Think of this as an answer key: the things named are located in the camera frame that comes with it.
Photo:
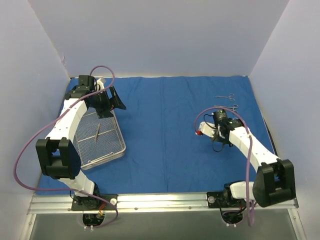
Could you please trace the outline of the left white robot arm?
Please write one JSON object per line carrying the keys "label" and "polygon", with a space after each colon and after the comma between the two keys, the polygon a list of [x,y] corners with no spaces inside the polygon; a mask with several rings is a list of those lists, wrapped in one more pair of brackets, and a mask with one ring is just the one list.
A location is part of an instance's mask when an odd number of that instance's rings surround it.
{"label": "left white robot arm", "polygon": [[74,139],[88,109],[93,109],[98,119],[114,117],[115,109],[126,110],[115,87],[105,86],[105,82],[103,77],[80,75],[78,84],[65,94],[52,130],[35,144],[42,174],[64,183],[83,198],[83,204],[90,210],[100,206],[99,188],[82,171]]}

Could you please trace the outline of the steel forceps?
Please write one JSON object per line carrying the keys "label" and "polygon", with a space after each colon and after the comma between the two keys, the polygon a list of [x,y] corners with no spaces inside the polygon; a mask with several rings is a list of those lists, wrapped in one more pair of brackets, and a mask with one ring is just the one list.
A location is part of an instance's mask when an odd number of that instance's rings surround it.
{"label": "steel forceps", "polygon": [[95,131],[95,136],[94,136],[94,143],[95,143],[95,144],[97,143],[97,140],[98,140],[98,136],[99,136],[99,132],[100,132],[100,127],[101,127],[101,124],[98,123],[98,124],[97,124],[97,128],[96,128],[96,131]]}

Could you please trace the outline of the blue surgical drape cloth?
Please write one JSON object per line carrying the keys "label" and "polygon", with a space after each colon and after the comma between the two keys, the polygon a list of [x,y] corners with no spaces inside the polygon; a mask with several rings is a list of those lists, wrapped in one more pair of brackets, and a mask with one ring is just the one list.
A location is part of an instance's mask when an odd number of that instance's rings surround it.
{"label": "blue surgical drape cloth", "polygon": [[254,136],[272,151],[272,142],[249,79],[231,77],[123,77],[114,82],[126,105],[115,115],[126,150],[122,157],[85,171],[105,194],[220,191],[246,178],[246,157],[195,134],[200,112],[229,106]]}

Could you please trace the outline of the wire mesh instrument tray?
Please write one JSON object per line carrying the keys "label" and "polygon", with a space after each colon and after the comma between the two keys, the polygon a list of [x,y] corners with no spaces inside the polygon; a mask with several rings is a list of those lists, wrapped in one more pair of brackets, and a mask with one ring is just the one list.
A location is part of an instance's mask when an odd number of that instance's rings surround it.
{"label": "wire mesh instrument tray", "polygon": [[[102,165],[88,165],[88,161],[106,155],[112,155],[112,160],[110,161],[113,161],[125,154],[126,144],[116,118],[116,113],[114,111],[112,113],[113,117],[98,118],[96,111],[93,108],[89,108],[82,116],[73,139],[73,145],[80,157],[82,170]],[[98,123],[100,123],[100,130],[97,142],[95,143],[94,138]]]}

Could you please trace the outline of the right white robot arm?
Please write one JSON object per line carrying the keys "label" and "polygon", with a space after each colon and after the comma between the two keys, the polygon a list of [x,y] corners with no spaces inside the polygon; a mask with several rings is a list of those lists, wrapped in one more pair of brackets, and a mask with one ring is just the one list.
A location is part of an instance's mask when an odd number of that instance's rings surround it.
{"label": "right white robot arm", "polygon": [[219,141],[237,147],[247,157],[245,181],[227,185],[222,193],[225,205],[232,207],[244,199],[265,208],[296,198],[295,171],[290,160],[270,152],[244,121],[229,118],[225,109],[215,111],[213,121]]}

